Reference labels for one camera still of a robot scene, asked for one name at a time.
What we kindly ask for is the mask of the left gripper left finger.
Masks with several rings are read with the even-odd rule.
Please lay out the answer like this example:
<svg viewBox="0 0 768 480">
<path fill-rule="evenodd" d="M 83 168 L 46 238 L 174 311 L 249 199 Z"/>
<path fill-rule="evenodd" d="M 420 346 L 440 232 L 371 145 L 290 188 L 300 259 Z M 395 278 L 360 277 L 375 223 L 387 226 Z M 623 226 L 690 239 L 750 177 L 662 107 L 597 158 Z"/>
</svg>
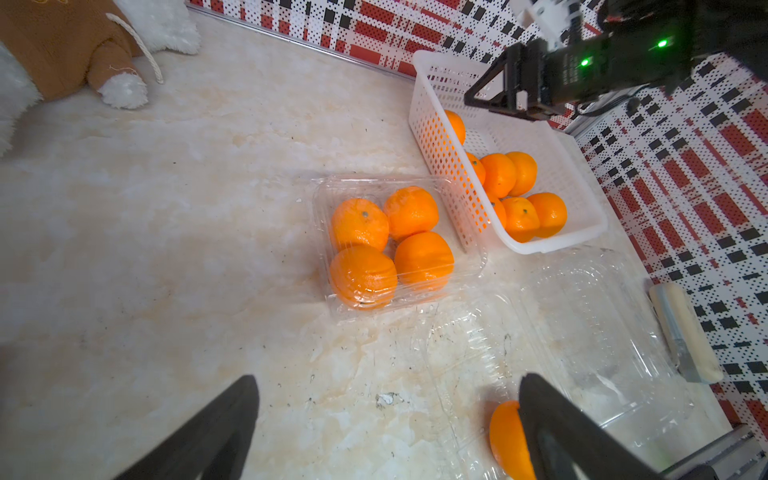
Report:
<svg viewBox="0 0 768 480">
<path fill-rule="evenodd" d="M 254 376 L 244 375 L 120 479 L 239 479 L 259 411 Z"/>
</svg>

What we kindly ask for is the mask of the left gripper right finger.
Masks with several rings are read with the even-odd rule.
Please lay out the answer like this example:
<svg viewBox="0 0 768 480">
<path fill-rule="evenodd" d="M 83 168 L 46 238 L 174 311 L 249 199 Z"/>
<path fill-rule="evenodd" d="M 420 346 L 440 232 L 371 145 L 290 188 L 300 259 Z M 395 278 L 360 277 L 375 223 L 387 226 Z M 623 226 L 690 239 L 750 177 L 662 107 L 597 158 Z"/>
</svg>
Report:
<svg viewBox="0 0 768 480">
<path fill-rule="evenodd" d="M 536 373 L 519 384 L 520 419 L 537 479 L 659 479 Z"/>
</svg>

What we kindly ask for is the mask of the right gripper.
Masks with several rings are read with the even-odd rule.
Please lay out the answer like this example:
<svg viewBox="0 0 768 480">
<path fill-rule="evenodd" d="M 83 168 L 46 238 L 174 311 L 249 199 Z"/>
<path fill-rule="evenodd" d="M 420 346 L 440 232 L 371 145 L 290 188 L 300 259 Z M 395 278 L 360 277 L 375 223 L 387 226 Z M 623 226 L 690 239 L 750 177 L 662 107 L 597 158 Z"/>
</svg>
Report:
<svg viewBox="0 0 768 480">
<path fill-rule="evenodd" d="M 543 40 L 509 47 L 465 92 L 464 104 L 526 120 L 636 87 L 672 88 L 690 71 L 688 1 L 606 1 L 602 32 L 550 50 Z"/>
</svg>

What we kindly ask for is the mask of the orange front container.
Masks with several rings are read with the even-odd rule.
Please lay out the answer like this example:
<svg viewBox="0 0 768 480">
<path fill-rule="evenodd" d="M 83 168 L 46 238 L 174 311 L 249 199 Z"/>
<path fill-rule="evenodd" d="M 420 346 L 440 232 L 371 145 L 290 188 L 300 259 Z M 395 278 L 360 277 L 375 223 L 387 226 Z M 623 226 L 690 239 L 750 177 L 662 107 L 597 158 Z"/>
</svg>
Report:
<svg viewBox="0 0 768 480">
<path fill-rule="evenodd" d="M 515 400 L 496 407 L 489 425 L 489 443 L 495 460 L 508 476 L 535 480 L 519 409 Z"/>
<path fill-rule="evenodd" d="M 445 115 L 461 145 L 465 143 L 466 140 L 466 127 L 462 120 L 462 118 L 456 114 L 453 111 L 446 110 Z"/>
<path fill-rule="evenodd" d="M 538 165 L 535 159 L 524 152 L 508 152 L 507 157 L 513 162 L 517 172 L 517 180 L 509 191 L 510 197 L 520 197 L 528 193 L 535 185 L 538 174 Z"/>
<path fill-rule="evenodd" d="M 509 156 L 501 153 L 487 155 L 480 159 L 485 170 L 484 190 L 496 197 L 504 198 L 517 183 L 517 168 Z"/>
</svg>

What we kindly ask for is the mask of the white plastic basket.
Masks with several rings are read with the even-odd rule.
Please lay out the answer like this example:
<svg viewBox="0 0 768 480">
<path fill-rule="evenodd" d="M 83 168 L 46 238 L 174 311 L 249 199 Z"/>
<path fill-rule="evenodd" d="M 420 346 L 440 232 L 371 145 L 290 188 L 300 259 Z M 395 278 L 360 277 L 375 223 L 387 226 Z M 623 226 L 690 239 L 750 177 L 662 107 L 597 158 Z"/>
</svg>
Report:
<svg viewBox="0 0 768 480">
<path fill-rule="evenodd" d="M 577 168 L 582 155 L 572 141 L 544 121 L 529 122 L 464 104 L 464 94 L 483 74 L 486 65 L 464 57 L 418 51 L 412 58 L 416 72 L 408 124 L 428 171 L 448 183 L 442 195 L 455 233 L 466 249 L 507 248 L 528 255 L 548 253 L 590 241 L 608 227 L 604 208 Z M 445 115 L 458 114 L 466 127 L 461 145 Z M 466 153 L 520 151 L 538 165 L 534 192 L 552 192 L 566 204 L 568 220 L 556 235 L 526 243 L 513 240 L 502 229 Z"/>
</svg>

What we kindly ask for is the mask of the orange four container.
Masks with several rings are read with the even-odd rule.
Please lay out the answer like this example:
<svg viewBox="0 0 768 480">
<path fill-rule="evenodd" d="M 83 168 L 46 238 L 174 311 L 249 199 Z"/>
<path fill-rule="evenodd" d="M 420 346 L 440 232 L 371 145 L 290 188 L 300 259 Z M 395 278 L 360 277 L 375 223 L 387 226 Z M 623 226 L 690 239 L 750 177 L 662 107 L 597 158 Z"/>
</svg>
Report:
<svg viewBox="0 0 768 480">
<path fill-rule="evenodd" d="M 551 192 L 530 195 L 527 200 L 533 205 L 538 218 L 539 228 L 535 235 L 539 238 L 549 238 L 559 233 L 568 220 L 565 202 Z"/>
</svg>

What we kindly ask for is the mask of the clear clamshell container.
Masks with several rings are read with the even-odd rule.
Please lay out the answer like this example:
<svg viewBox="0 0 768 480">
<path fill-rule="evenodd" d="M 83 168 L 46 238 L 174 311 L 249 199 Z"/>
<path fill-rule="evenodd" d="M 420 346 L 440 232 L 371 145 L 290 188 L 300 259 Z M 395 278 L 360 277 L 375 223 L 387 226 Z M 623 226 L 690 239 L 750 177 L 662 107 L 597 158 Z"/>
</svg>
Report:
<svg viewBox="0 0 768 480">
<path fill-rule="evenodd" d="M 626 267 L 599 247 L 535 254 L 521 286 L 549 381 L 608 434 L 641 447 L 687 420 L 693 402 Z"/>
<path fill-rule="evenodd" d="M 438 291 L 417 291 L 402 284 L 399 281 L 394 299 L 383 308 L 360 310 L 351 308 L 342 303 L 333 292 L 330 285 L 330 263 L 340 252 L 337 251 L 331 240 L 331 216 L 335 209 L 345 200 L 352 198 L 364 198 L 378 205 L 384 212 L 386 200 L 395 191 L 418 186 L 427 190 L 436 200 L 439 209 L 439 222 L 434 231 L 441 235 L 450 246 L 454 256 L 454 271 L 447 285 Z M 487 262 L 487 253 L 481 247 L 466 249 L 459 241 L 453 224 L 447 215 L 447 210 L 442 201 L 442 195 L 446 192 L 448 183 L 434 175 L 414 177 L 374 177 L 355 178 L 332 176 L 318 181 L 312 202 L 313 221 L 316 229 L 316 244 L 321 261 L 321 273 L 323 275 L 324 294 L 331 311 L 340 318 L 353 318 L 364 312 L 378 312 L 386 309 L 410 306 L 420 302 L 432 301 L 444 295 L 469 286 L 476 280 Z M 389 240 L 382 253 L 394 262 L 395 250 L 400 242 L 395 241 L 389 231 Z"/>
<path fill-rule="evenodd" d="M 451 479 L 503 479 L 489 445 L 495 408 L 519 396 L 528 373 L 561 376 L 522 299 L 467 291 L 431 305 L 412 343 L 432 432 Z"/>
</svg>

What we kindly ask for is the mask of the orange three container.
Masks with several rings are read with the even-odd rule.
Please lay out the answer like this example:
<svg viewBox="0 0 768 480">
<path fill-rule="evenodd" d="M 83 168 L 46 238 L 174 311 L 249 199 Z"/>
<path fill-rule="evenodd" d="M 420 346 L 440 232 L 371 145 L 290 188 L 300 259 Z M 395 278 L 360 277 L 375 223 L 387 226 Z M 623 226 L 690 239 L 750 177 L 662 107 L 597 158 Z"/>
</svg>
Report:
<svg viewBox="0 0 768 480">
<path fill-rule="evenodd" d="M 533 204 L 526 198 L 508 197 L 501 201 L 506 212 L 505 231 L 519 243 L 534 238 L 540 228 L 540 219 Z"/>
</svg>

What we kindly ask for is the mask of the orange one container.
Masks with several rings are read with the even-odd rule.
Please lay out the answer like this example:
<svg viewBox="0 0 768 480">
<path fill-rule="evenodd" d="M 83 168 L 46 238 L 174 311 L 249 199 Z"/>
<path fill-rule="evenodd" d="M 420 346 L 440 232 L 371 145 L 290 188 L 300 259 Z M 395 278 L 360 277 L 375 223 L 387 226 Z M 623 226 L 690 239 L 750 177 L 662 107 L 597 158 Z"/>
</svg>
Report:
<svg viewBox="0 0 768 480">
<path fill-rule="evenodd" d="M 486 171 L 485 171 L 484 165 L 472 153 L 467 152 L 466 156 L 467 156 L 468 160 L 470 161 L 471 166 L 472 166 L 472 168 L 473 168 L 473 170 L 474 170 L 474 172 L 475 172 L 475 174 L 476 174 L 480 184 L 483 185 L 484 182 L 485 182 L 485 179 L 486 179 Z"/>
</svg>

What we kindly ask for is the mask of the orange two container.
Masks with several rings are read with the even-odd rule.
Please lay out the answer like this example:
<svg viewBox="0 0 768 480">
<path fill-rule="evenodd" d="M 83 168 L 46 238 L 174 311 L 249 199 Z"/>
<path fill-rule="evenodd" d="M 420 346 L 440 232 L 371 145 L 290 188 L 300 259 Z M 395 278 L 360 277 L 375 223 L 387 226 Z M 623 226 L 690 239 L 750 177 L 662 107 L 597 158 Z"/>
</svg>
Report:
<svg viewBox="0 0 768 480">
<path fill-rule="evenodd" d="M 497 215 L 499 222 L 504 231 L 507 231 L 508 226 L 508 214 L 504 202 L 494 196 L 489 197 L 489 201 L 493 207 L 495 214 Z"/>
</svg>

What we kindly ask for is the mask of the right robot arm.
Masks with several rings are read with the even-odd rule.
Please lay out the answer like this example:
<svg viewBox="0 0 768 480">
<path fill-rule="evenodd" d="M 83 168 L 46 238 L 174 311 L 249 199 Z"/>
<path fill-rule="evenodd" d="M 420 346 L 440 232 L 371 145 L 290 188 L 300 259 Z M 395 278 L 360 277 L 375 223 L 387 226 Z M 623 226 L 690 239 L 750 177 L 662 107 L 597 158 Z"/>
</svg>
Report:
<svg viewBox="0 0 768 480">
<path fill-rule="evenodd" d="M 567 106 L 616 99 L 600 116 L 645 89 L 672 93 L 695 65 L 725 53 L 759 79 L 767 78 L 764 1 L 606 1 L 597 13 L 600 34 L 586 39 L 577 1 L 569 1 L 568 43 L 551 50 L 543 39 L 515 44 L 467 90 L 467 106 L 523 120 L 548 120 Z"/>
</svg>

